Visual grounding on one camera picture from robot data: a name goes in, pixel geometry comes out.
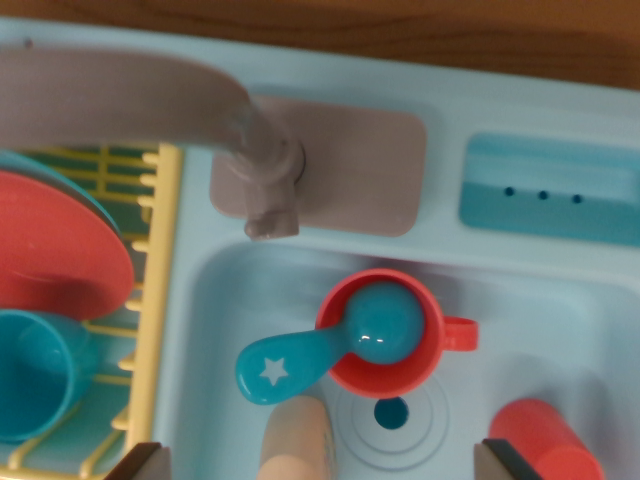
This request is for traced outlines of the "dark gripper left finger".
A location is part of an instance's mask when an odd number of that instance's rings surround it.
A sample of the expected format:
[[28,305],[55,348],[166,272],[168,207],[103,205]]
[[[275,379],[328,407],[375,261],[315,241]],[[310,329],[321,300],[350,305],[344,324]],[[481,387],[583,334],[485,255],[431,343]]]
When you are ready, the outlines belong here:
[[136,444],[105,480],[170,480],[171,451],[158,442]]

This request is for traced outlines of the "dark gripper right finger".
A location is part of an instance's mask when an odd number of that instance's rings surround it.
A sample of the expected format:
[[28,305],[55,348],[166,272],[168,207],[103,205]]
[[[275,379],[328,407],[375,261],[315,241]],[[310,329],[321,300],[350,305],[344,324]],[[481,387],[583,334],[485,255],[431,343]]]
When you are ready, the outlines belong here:
[[505,439],[486,438],[474,445],[475,480],[542,480]]

